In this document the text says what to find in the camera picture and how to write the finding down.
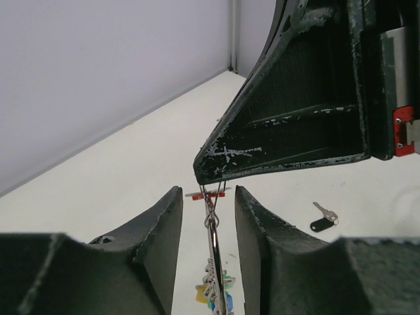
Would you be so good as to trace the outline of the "large keyring with keys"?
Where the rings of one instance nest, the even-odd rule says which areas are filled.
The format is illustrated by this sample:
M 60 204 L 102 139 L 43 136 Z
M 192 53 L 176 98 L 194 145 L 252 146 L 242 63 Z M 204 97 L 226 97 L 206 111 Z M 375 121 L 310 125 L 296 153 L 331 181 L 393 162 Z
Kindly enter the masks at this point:
M 219 183 L 216 190 L 226 188 L 225 183 Z M 200 192 L 209 191 L 204 185 L 200 186 Z M 205 267 L 206 275 L 202 284 L 197 285 L 198 295 L 202 297 L 212 314 L 233 314 L 234 302 L 232 295 L 228 292 L 236 279 L 228 275 L 222 265 L 221 250 L 217 228 L 219 217 L 216 214 L 216 205 L 220 197 L 205 197 L 205 219 L 204 226 L 207 230 L 209 244 L 209 258 Z

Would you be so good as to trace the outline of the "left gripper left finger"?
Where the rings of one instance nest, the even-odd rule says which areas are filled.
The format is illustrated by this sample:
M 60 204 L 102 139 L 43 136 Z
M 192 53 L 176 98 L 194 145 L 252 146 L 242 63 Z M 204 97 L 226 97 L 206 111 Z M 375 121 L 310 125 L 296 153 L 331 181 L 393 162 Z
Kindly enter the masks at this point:
M 182 189 L 89 243 L 1 234 L 2 314 L 170 314 Z

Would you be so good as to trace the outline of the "red tag with keys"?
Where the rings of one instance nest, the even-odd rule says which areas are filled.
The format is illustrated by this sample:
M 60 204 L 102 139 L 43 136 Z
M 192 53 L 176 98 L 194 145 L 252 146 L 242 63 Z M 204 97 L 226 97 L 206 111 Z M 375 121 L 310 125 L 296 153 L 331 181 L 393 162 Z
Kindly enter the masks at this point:
M 226 191 L 229 191 L 231 187 L 221 188 L 220 190 L 209 190 L 206 192 L 194 192 L 185 194 L 187 198 L 191 198 L 193 201 L 203 200 L 205 197 L 215 198 L 215 197 L 225 197 Z

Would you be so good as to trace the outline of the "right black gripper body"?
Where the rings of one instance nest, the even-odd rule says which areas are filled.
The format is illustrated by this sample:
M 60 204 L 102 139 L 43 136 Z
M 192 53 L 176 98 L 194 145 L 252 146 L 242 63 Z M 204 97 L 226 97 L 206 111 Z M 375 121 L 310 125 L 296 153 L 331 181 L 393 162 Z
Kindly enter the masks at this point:
M 362 151 L 383 161 L 413 152 L 399 110 L 419 107 L 419 2 L 354 2 L 354 80 Z

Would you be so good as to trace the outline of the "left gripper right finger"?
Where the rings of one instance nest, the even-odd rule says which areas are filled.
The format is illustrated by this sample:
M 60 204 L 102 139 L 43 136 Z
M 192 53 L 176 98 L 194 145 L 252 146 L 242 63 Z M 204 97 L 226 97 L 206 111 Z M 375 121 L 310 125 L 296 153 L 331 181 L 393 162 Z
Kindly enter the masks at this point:
M 418 238 L 311 236 L 243 186 L 235 220 L 246 314 L 418 314 Z

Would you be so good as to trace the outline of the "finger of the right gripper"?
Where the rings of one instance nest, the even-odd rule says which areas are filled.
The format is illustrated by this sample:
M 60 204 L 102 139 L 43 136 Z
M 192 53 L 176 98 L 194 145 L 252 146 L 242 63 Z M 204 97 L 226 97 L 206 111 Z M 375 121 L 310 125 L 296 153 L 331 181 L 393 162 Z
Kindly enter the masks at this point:
M 370 157 L 361 1 L 278 1 L 264 49 L 194 159 L 196 180 Z

